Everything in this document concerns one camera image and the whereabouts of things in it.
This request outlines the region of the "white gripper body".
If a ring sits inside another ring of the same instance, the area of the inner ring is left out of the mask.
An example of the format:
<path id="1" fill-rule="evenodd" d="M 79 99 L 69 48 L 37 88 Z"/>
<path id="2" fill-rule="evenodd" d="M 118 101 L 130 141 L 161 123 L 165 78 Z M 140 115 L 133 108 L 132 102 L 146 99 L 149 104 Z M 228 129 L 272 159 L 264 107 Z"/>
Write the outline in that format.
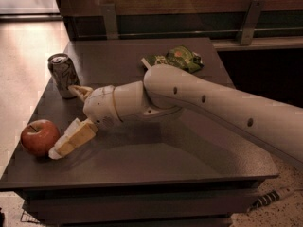
<path id="1" fill-rule="evenodd" d="M 116 112 L 114 89 L 112 85 L 97 88 L 84 102 L 84 114 L 104 131 L 121 123 Z"/>

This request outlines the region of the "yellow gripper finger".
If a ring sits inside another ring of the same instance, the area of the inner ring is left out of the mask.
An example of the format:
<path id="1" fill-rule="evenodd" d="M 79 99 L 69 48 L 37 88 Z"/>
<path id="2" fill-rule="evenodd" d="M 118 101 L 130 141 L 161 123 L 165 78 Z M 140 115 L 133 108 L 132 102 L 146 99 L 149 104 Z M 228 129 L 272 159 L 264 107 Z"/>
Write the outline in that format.
<path id="1" fill-rule="evenodd" d="M 64 158 L 94 138 L 97 131 L 98 127 L 90 119 L 80 121 L 76 118 L 65 130 L 64 135 L 48 151 L 48 156 L 53 160 Z"/>
<path id="2" fill-rule="evenodd" d="M 84 102 L 94 91 L 93 88 L 87 86 L 70 85 L 68 87 L 69 92 Z"/>

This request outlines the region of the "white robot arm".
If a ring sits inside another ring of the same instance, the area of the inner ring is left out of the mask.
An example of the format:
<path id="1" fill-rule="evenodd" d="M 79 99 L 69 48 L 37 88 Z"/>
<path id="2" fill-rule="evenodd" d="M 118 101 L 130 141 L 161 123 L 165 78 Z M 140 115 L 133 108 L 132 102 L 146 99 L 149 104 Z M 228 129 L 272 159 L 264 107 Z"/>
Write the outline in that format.
<path id="1" fill-rule="evenodd" d="M 183 109 L 203 114 L 289 164 L 303 166 L 303 110 L 200 79 L 167 64 L 148 68 L 141 81 L 97 89 L 73 85 L 84 121 L 74 120 L 48 152 L 61 159 L 124 121 L 162 120 Z"/>

